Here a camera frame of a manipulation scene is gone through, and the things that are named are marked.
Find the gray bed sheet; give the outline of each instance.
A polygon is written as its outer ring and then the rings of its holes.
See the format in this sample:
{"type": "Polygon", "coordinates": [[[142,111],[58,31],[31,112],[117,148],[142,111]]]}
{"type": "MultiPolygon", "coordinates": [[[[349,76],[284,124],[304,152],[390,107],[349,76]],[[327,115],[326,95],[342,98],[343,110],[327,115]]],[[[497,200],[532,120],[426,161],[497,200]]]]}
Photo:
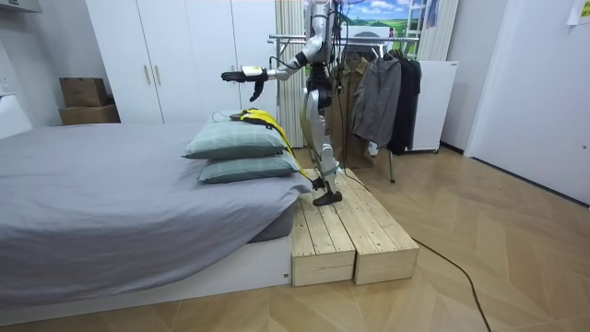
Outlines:
{"type": "Polygon", "coordinates": [[[290,207],[283,211],[283,213],[281,213],[275,221],[266,226],[265,229],[254,236],[254,238],[248,243],[259,243],[280,239],[291,234],[291,230],[293,230],[293,215],[296,204],[297,203],[293,203],[290,207]]]}
{"type": "Polygon", "coordinates": [[[300,174],[200,184],[207,162],[180,157],[199,129],[98,124],[1,139],[0,309],[185,279],[256,241],[310,190],[300,174]]]}

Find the humanoid robot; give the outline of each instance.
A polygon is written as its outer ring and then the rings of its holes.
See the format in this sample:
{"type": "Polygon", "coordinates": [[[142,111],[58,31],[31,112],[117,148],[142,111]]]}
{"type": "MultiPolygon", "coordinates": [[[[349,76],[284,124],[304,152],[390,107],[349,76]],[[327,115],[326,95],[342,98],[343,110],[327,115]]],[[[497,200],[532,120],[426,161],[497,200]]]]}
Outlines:
{"type": "Polygon", "coordinates": [[[324,206],[342,200],[336,190],[338,162],[334,159],[332,146],[325,137],[325,109],[332,103],[332,85],[328,78],[327,65],[334,61],[333,39],[338,39],[339,27],[335,27],[339,3],[336,0],[310,0],[306,17],[306,40],[303,49],[277,69],[258,66],[243,66],[242,71],[226,72],[221,75],[225,81],[255,82],[256,100],[269,79],[287,80],[293,74],[311,66],[301,109],[301,128],[308,148],[313,152],[313,163],[320,177],[313,181],[314,188],[326,189],[326,193],[315,199],[316,206],[324,206]]]}

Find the wooden plank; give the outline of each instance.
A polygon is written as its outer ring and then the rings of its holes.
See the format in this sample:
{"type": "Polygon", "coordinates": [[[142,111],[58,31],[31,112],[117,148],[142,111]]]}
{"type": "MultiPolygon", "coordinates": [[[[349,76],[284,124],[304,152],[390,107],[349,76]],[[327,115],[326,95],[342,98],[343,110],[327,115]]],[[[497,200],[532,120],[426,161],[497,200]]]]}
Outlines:
{"type": "MultiPolygon", "coordinates": [[[[357,180],[359,178],[353,173],[348,172],[350,177],[357,180]]],[[[412,238],[404,231],[404,229],[395,221],[395,218],[385,209],[379,200],[375,196],[363,188],[360,184],[357,184],[354,180],[345,179],[348,185],[354,190],[360,200],[364,203],[365,207],[374,216],[377,222],[381,225],[385,233],[395,243],[399,249],[416,249],[418,245],[412,240],[412,238]]]]}
{"type": "Polygon", "coordinates": [[[360,255],[379,253],[375,244],[371,241],[369,234],[365,231],[362,225],[359,224],[357,217],[352,211],[350,211],[350,208],[343,202],[335,203],[334,208],[347,230],[348,237],[350,237],[350,240],[357,249],[357,252],[360,255]]]}
{"type": "Polygon", "coordinates": [[[334,244],[332,243],[332,238],[330,238],[328,229],[325,227],[322,215],[308,211],[303,211],[303,215],[305,216],[307,227],[310,230],[310,235],[312,236],[315,254],[320,255],[334,253],[336,249],[334,248],[334,244]]]}
{"type": "MultiPolygon", "coordinates": [[[[323,192],[320,191],[313,191],[313,197],[317,198],[321,196],[323,192]]],[[[332,238],[332,243],[334,244],[334,248],[337,252],[343,251],[350,251],[354,250],[354,245],[352,241],[348,237],[347,230],[342,225],[342,221],[336,214],[334,207],[324,206],[319,207],[320,213],[322,213],[322,217],[324,218],[325,227],[328,229],[330,233],[330,237],[332,238]]]]}
{"type": "Polygon", "coordinates": [[[293,257],[293,286],[313,285],[318,283],[351,280],[354,271],[355,251],[293,257]]]}
{"type": "Polygon", "coordinates": [[[354,282],[357,285],[412,278],[419,249],[398,250],[377,255],[357,255],[354,282]]]}
{"type": "Polygon", "coordinates": [[[307,222],[303,216],[301,204],[295,206],[295,211],[293,213],[293,231],[291,233],[291,255],[293,257],[315,255],[312,236],[307,228],[307,222]]]}
{"type": "Polygon", "coordinates": [[[397,246],[385,233],[379,222],[375,220],[375,217],[364,206],[356,192],[348,185],[348,181],[344,179],[345,175],[339,174],[337,177],[341,178],[339,189],[344,197],[344,203],[350,207],[358,223],[362,225],[371,241],[375,244],[377,251],[383,253],[397,250],[397,246]]]}

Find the wooden floor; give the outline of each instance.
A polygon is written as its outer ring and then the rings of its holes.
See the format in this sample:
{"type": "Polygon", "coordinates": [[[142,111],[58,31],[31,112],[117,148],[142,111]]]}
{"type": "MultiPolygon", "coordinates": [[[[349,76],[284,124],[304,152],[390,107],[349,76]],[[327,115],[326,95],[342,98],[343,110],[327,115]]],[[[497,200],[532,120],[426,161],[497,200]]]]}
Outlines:
{"type": "MultiPolygon", "coordinates": [[[[311,167],[300,151],[303,167],[311,167]]],[[[356,170],[404,229],[476,283],[494,331],[590,331],[590,212],[448,150],[356,170]]],[[[422,248],[413,279],[275,287],[6,331],[485,331],[465,277],[422,248]]]]}

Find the white bed frame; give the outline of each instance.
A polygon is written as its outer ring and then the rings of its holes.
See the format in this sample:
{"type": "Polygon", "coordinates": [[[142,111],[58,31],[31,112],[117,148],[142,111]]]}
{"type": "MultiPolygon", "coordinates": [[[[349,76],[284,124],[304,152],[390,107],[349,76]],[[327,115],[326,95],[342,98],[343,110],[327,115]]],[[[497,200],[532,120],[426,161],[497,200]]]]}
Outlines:
{"type": "Polygon", "coordinates": [[[290,236],[249,243],[185,280],[107,298],[3,311],[0,326],[288,284],[290,258],[290,236]]]}

